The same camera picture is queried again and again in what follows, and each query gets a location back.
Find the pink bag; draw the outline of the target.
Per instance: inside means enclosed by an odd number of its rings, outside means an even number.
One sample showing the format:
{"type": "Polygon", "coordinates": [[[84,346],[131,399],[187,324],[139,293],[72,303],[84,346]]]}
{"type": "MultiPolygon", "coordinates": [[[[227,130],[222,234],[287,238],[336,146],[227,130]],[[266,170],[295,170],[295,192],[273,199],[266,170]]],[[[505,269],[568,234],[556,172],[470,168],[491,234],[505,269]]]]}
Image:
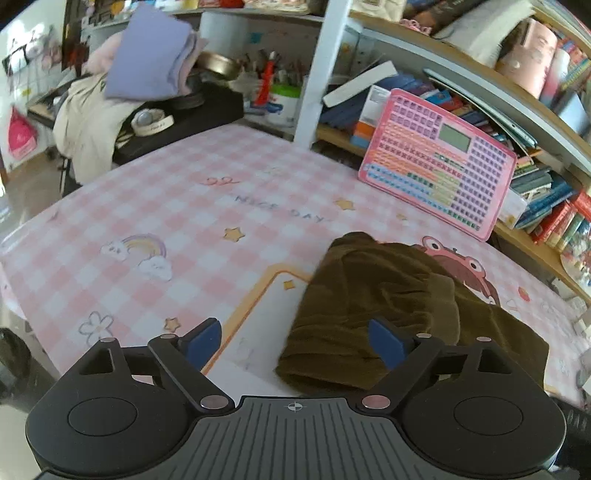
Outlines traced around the pink bag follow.
{"type": "Polygon", "coordinates": [[[8,125],[8,149],[11,156],[22,161],[37,148],[37,133],[27,118],[11,106],[8,125]]]}

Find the folded lavender cloth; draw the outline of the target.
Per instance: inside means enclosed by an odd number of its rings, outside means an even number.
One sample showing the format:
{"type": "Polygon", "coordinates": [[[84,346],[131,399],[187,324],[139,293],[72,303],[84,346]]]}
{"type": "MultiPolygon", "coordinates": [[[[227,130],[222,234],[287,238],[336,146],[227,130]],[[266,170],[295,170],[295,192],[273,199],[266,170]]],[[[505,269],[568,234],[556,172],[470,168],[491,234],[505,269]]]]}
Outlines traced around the folded lavender cloth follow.
{"type": "Polygon", "coordinates": [[[186,96],[188,76],[205,46],[189,23],[142,4],[122,32],[104,95],[129,101],[186,96]]]}

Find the wooden bookshelf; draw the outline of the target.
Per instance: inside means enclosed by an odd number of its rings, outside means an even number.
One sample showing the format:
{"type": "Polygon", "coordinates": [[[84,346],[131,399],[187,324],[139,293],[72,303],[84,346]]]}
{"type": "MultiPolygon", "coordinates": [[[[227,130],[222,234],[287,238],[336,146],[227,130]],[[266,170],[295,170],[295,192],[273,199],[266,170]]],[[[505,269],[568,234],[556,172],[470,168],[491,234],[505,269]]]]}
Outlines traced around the wooden bookshelf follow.
{"type": "Polygon", "coordinates": [[[457,88],[470,100],[495,109],[531,134],[543,153],[561,162],[564,176],[572,185],[579,189],[590,186],[590,145],[554,112],[500,73],[400,24],[352,12],[348,25],[360,31],[356,62],[361,68],[370,61],[370,55],[383,54],[400,72],[457,88]]]}

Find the pink keyboard learning toy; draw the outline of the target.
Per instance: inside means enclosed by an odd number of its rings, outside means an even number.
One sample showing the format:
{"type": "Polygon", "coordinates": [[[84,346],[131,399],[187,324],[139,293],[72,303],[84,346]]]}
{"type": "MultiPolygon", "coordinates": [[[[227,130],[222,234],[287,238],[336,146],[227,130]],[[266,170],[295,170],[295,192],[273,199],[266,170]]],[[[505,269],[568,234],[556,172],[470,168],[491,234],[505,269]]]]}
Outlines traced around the pink keyboard learning toy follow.
{"type": "Polygon", "coordinates": [[[482,130],[391,90],[358,177],[479,241],[489,239],[517,156],[482,130]]]}

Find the white pen holder cup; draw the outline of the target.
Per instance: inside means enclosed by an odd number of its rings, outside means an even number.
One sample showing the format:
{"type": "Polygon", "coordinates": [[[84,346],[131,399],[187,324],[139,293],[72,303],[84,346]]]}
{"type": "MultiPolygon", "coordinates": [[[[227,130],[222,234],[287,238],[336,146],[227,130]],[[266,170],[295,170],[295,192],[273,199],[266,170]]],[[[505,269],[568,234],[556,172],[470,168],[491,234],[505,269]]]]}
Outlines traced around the white pen holder cup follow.
{"type": "Polygon", "coordinates": [[[296,124],[297,106],[300,98],[300,86],[271,85],[266,103],[266,121],[271,125],[293,127],[296,124]]]}

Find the metal bowl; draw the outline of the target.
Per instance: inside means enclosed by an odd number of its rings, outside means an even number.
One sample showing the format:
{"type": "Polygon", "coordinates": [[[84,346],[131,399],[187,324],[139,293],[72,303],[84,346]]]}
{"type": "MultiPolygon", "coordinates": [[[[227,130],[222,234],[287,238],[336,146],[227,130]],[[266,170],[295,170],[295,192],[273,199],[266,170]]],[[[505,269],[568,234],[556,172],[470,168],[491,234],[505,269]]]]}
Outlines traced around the metal bowl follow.
{"type": "Polygon", "coordinates": [[[235,80],[240,73],[240,65],[234,59],[208,51],[199,54],[197,66],[228,81],[235,80]]]}

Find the black side table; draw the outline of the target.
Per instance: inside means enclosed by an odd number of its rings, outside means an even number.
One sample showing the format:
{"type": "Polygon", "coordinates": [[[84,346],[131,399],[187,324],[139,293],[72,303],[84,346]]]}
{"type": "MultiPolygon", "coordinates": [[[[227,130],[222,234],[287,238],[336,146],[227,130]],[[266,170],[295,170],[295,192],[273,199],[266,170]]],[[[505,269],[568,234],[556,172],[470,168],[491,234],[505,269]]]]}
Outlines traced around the black side table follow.
{"type": "Polygon", "coordinates": [[[156,108],[173,117],[173,125],[155,135],[133,136],[125,145],[115,148],[112,161],[124,165],[176,141],[242,119],[242,94],[212,83],[206,83],[202,90],[204,104],[195,108],[176,110],[172,100],[156,102],[156,108]]]}

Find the pink checkered table mat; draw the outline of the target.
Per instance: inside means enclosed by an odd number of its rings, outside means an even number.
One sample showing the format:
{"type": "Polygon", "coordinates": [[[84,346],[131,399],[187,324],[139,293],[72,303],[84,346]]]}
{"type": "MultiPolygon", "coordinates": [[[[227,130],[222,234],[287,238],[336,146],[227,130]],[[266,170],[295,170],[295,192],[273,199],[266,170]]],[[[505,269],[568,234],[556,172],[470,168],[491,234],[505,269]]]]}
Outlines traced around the pink checkered table mat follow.
{"type": "Polygon", "coordinates": [[[294,310],[335,238],[430,241],[470,260],[550,346],[545,385],[575,404],[588,342],[557,294],[490,245],[324,156],[229,124],[173,143],[55,203],[1,246],[1,294],[59,371],[106,337],[141,345],[245,298],[294,310]]]}

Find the cream white garment pile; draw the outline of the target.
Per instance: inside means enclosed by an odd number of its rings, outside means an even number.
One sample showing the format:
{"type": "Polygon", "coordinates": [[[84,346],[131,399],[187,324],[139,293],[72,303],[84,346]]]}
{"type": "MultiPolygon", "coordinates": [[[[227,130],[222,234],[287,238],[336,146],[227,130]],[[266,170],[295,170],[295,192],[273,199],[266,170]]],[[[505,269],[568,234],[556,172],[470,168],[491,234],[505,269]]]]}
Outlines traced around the cream white garment pile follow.
{"type": "Polygon", "coordinates": [[[85,185],[111,170],[116,138],[141,101],[105,97],[106,75],[73,82],[53,127],[58,151],[72,162],[74,177],[85,185]]]}

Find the stack of books on shelf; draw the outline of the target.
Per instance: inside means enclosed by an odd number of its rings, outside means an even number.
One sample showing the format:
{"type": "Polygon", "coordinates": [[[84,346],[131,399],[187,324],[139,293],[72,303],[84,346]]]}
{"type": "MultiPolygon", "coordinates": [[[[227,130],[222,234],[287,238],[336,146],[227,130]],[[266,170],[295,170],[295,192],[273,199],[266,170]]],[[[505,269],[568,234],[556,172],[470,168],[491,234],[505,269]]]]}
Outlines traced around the stack of books on shelf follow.
{"type": "Polygon", "coordinates": [[[550,177],[557,175],[558,169],[544,163],[540,155],[527,160],[525,154],[531,153],[533,149],[526,147],[508,127],[458,92],[445,89],[437,83],[432,84],[409,74],[385,78],[335,107],[326,107],[317,128],[318,139],[326,140],[329,134],[335,134],[353,149],[365,152],[370,146],[388,94],[398,87],[409,93],[420,93],[424,99],[477,127],[518,155],[511,188],[529,204],[540,204],[522,225],[524,230],[530,232],[549,215],[552,209],[549,198],[553,189],[550,177]]]}

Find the olive brown corduroy garment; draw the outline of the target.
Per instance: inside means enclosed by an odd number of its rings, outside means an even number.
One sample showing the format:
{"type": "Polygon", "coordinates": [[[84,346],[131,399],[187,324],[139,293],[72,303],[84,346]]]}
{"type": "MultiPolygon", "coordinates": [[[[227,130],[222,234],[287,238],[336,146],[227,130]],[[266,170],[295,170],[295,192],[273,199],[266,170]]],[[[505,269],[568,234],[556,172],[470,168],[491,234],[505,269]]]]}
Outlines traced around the olive brown corduroy garment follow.
{"type": "Polygon", "coordinates": [[[383,318],[415,335],[465,346],[494,340],[538,384],[549,346],[497,301],[486,303],[426,248],[380,243],[363,232],[332,241],[301,298],[276,375],[301,393],[366,391],[387,373],[369,343],[383,318]]]}

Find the white shelf post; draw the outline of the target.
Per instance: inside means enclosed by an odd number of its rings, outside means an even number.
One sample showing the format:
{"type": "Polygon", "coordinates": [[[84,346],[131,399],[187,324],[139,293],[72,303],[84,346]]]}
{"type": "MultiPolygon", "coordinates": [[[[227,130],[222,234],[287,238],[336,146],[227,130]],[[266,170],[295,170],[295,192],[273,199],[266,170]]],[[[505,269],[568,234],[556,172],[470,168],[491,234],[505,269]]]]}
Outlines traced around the white shelf post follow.
{"type": "Polygon", "coordinates": [[[329,0],[325,10],[294,133],[294,144],[298,147],[310,149],[315,142],[315,131],[322,113],[322,98],[339,55],[351,5],[352,0],[329,0]]]}

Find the pink cylindrical box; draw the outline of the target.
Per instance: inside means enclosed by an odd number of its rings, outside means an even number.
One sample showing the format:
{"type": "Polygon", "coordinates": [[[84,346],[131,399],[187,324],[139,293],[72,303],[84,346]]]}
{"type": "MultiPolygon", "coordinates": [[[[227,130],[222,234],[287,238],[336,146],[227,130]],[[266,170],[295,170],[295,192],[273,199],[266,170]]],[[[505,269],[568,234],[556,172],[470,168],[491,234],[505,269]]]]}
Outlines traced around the pink cylindrical box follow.
{"type": "Polygon", "coordinates": [[[497,63],[496,71],[539,98],[552,64],[558,39],[533,18],[520,24],[520,36],[497,63]]]}

